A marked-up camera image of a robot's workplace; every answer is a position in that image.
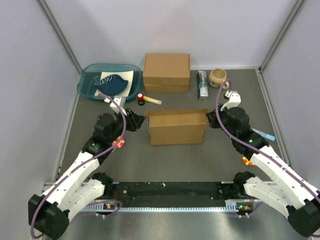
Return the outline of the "brown cardboard box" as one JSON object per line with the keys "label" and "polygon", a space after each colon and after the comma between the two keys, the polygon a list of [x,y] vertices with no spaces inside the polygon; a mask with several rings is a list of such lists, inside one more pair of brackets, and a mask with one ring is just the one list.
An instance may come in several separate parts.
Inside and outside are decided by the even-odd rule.
{"label": "brown cardboard box", "polygon": [[152,146],[201,144],[208,126],[207,109],[147,111]]}

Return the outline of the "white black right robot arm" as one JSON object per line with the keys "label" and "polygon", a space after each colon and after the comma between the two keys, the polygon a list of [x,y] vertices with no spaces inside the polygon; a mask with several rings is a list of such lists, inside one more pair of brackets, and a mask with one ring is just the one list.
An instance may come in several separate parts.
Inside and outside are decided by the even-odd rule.
{"label": "white black right robot arm", "polygon": [[281,213],[303,237],[320,229],[320,191],[286,164],[260,134],[253,131],[250,118],[241,107],[206,114],[209,126],[223,130],[235,150],[252,166],[261,169],[274,183],[270,186],[246,171],[236,174],[233,192],[239,198],[255,197]]}

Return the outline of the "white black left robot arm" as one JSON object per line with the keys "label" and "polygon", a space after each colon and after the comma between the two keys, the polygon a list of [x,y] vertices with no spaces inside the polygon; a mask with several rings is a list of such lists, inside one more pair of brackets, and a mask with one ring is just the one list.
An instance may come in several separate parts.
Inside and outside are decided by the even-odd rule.
{"label": "white black left robot arm", "polygon": [[29,199],[28,224],[33,239],[44,235],[59,239],[84,207],[113,194],[112,181],[104,174],[96,174],[86,185],[82,184],[107,159],[125,131],[136,132],[145,119],[130,109],[97,117],[92,136],[72,165],[48,190]]}

